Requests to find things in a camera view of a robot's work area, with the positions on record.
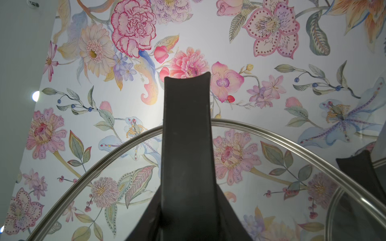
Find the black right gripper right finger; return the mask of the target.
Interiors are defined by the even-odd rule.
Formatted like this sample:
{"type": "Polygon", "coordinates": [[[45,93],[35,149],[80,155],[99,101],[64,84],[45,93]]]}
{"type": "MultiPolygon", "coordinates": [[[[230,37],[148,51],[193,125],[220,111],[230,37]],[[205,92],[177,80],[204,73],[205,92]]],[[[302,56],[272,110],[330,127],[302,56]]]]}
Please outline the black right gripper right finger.
{"type": "Polygon", "coordinates": [[[220,215],[220,241],[252,241],[219,185],[217,200],[220,215]]]}

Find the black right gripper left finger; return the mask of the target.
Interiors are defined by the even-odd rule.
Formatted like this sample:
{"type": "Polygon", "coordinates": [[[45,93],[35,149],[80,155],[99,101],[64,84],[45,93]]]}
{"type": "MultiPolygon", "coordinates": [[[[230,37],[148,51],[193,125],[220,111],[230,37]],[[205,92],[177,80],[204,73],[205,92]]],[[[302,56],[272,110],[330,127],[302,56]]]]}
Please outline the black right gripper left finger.
{"type": "Polygon", "coordinates": [[[154,194],[147,209],[126,241],[159,241],[161,216],[161,187],[154,194]]]}

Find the glass pot lid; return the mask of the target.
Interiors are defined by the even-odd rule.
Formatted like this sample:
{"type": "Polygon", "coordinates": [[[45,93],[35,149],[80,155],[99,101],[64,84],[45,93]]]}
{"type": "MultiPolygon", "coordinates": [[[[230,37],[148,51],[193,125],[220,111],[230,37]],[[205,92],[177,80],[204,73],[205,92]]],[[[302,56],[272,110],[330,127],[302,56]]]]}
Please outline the glass pot lid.
{"type": "Polygon", "coordinates": [[[160,241],[219,241],[220,215],[212,139],[214,126],[238,129],[267,139],[326,175],[324,168],[333,167],[306,148],[266,129],[228,119],[211,119],[207,96],[189,103],[198,112],[196,117],[191,116],[182,107],[184,97],[179,90],[195,89],[206,94],[209,85],[210,73],[190,79],[166,77],[163,125],[125,142],[95,164],[54,205],[29,240],[44,240],[54,222],[87,184],[122,154],[157,135],[162,135],[160,241]]]}
{"type": "Polygon", "coordinates": [[[325,240],[384,241],[386,191],[368,150],[336,160],[338,168],[324,168],[337,184],[327,212],[325,240]]]}

